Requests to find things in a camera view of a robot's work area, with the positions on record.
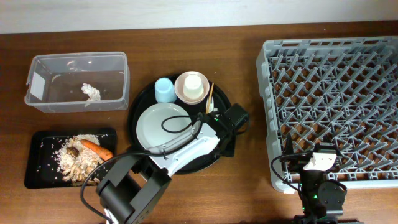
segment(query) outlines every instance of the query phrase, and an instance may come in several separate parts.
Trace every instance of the white plate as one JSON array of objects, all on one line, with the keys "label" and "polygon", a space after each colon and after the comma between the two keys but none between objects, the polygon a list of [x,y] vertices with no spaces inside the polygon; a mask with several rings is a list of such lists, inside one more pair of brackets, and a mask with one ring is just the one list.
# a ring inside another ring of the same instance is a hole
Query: white plate
[{"label": "white plate", "polygon": [[[164,131],[162,122],[172,116],[188,116],[188,113],[179,105],[173,103],[157,103],[146,109],[137,122],[137,137],[145,149],[159,146],[178,137],[182,133],[172,134]],[[164,127],[170,131],[178,131],[191,123],[190,118],[174,118],[165,122]]]}]

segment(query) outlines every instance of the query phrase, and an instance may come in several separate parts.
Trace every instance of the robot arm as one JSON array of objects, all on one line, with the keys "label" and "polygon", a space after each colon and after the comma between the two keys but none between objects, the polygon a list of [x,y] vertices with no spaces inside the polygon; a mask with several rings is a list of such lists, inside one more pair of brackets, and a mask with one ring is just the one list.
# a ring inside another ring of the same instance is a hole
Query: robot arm
[{"label": "robot arm", "polygon": [[[224,114],[206,114],[189,131],[157,147],[157,156],[124,156],[96,188],[101,204],[114,223],[138,224],[153,210],[171,176],[192,160],[209,154],[223,154],[228,143],[249,120],[239,105]],[[140,173],[147,181],[141,188],[129,175]]]},{"label": "robot arm", "polygon": [[295,156],[291,135],[288,134],[281,162],[289,162],[289,170],[300,174],[298,194],[304,215],[294,216],[295,224],[338,224],[343,214],[347,188],[325,175],[333,170],[337,156],[343,156],[328,139],[317,143],[313,151]]}]

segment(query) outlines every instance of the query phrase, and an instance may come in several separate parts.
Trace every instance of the white wall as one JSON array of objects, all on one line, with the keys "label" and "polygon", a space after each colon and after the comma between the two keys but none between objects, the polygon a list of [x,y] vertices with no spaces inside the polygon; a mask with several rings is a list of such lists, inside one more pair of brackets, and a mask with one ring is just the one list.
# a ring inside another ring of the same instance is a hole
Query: white wall
[{"label": "white wall", "polygon": [[0,33],[392,19],[396,0],[0,0]]}]

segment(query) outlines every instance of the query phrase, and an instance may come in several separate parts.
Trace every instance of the container label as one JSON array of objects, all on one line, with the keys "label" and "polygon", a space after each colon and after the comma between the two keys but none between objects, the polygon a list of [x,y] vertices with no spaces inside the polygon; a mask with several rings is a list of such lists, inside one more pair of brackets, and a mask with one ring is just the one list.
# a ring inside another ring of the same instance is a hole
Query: container label
[{"label": "container label", "polygon": [[45,79],[34,72],[30,94],[36,96],[39,100],[43,100],[44,85]]}]

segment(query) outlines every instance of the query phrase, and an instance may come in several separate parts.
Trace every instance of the black tray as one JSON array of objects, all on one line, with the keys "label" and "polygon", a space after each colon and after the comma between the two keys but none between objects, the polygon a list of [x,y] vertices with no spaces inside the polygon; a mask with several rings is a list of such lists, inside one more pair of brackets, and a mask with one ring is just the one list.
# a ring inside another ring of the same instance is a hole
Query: black tray
[{"label": "black tray", "polygon": [[[97,135],[102,147],[109,149],[112,153],[115,152],[118,138],[116,131],[112,128],[36,132],[30,144],[29,160],[25,173],[25,187],[28,189],[41,189],[72,186],[71,181],[62,180],[62,174],[57,172],[58,162],[51,156],[53,156],[54,151],[61,149],[61,144],[66,139],[78,134]],[[99,180],[106,175],[106,169],[100,169],[97,172]]]},{"label": "black tray", "polygon": [[[179,75],[172,75],[166,78],[169,78],[172,83],[175,82]],[[143,146],[139,144],[137,134],[136,134],[136,127],[137,122],[141,114],[150,106],[156,104],[155,99],[155,82],[152,82],[150,85],[145,87],[136,97],[134,102],[132,103],[129,111],[129,118],[127,124],[127,131],[129,133],[129,138],[131,144],[136,144],[142,150],[144,150]],[[231,107],[231,103],[229,102],[228,97],[224,94],[224,92],[218,88],[217,85],[214,85],[213,89],[213,98],[215,102],[215,107],[218,108],[220,112],[225,112],[228,108]],[[197,105],[188,105],[182,102],[180,99],[174,102],[176,105],[181,106],[189,115],[196,115],[198,112],[204,112],[206,110],[206,99],[204,99],[201,103]],[[227,151],[234,151],[235,148],[235,139],[233,139],[226,147]],[[197,172],[208,166],[212,165],[220,158],[219,155],[214,155],[212,153],[198,157],[188,163],[186,166],[181,168],[176,174],[191,174],[193,172]]]}]

